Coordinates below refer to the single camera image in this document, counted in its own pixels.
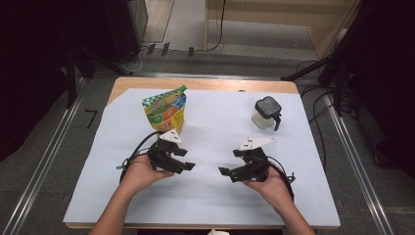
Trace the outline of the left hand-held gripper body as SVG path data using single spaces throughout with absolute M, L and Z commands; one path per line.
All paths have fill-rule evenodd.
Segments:
M 171 156 L 180 155 L 179 143 L 181 139 L 175 129 L 161 134 L 148 153 L 152 167 L 159 167 L 170 172 L 181 172 L 182 163 Z

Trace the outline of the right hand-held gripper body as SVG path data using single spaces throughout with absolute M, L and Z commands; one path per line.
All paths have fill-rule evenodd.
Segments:
M 263 182 L 267 178 L 269 160 L 262 150 L 262 146 L 274 142 L 273 137 L 248 137 L 239 147 L 243 166 L 243 180 L 254 179 Z

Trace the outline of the yellow green snack pouch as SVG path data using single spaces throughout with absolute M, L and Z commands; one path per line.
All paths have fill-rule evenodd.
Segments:
M 175 129 L 180 132 L 184 124 L 187 101 L 185 85 L 142 100 L 145 115 L 156 131 Z

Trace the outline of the clear jar with black lid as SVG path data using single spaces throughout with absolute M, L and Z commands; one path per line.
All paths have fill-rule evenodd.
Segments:
M 274 130 L 277 131 L 281 123 L 281 111 L 280 104 L 273 97 L 266 96 L 255 102 L 252 121 L 260 129 L 274 126 Z

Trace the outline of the person's left hand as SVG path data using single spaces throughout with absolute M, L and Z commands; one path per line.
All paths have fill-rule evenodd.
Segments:
M 148 155 L 141 155 L 135 158 L 129 165 L 121 183 L 129 192 L 137 194 L 150 187 L 158 180 L 173 176 L 174 173 L 167 170 L 154 169 Z

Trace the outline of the person's right hand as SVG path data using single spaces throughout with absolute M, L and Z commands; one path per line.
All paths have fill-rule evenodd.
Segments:
M 272 167 L 268 169 L 268 175 L 265 181 L 244 180 L 243 183 L 255 190 L 277 212 L 281 212 L 293 203 L 282 177 Z

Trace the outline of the black tripod stand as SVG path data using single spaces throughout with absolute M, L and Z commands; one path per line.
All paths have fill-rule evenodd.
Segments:
M 291 75 L 281 77 L 281 80 L 294 81 L 312 71 L 318 71 L 320 68 L 323 68 L 317 78 L 320 86 L 328 87 L 332 82 L 335 82 L 334 109 L 340 117 L 342 115 L 342 95 L 346 81 L 346 64 L 340 59 L 335 56 L 325 57 Z

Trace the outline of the black cabinet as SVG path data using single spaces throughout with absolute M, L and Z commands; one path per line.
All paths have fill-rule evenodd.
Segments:
M 148 23 L 145 0 L 105 0 L 115 43 L 115 61 L 126 63 L 137 54 Z

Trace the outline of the metal floor rail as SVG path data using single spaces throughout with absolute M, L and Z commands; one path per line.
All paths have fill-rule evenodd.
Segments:
M 330 116 L 338 135 L 346 151 L 346 156 L 363 195 L 365 204 L 372 216 L 379 235 L 395 235 L 386 210 L 372 184 L 372 181 L 364 167 L 343 117 L 340 117 L 334 108 L 334 98 L 325 95 L 324 101 L 330 105 Z
M 30 175 L 22 192 L 18 195 L 16 204 L 13 207 L 11 215 L 3 229 L 0 229 L 0 235 L 18 235 L 23 223 L 38 195 L 38 192 L 48 174 L 49 169 L 59 151 L 59 148 L 69 130 L 69 126 L 76 115 L 79 104 L 82 101 L 82 95 L 79 95 L 68 108 L 65 108 L 60 121 L 54 129 L 47 146 L 42 152 L 42 156 L 35 169 Z

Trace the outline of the light wooden frame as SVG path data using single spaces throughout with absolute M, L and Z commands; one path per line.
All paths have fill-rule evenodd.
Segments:
M 224 20 L 259 24 L 305 26 L 319 59 L 328 56 L 344 28 L 348 28 L 362 0 L 205 0 L 205 38 L 208 21 L 224 7 Z

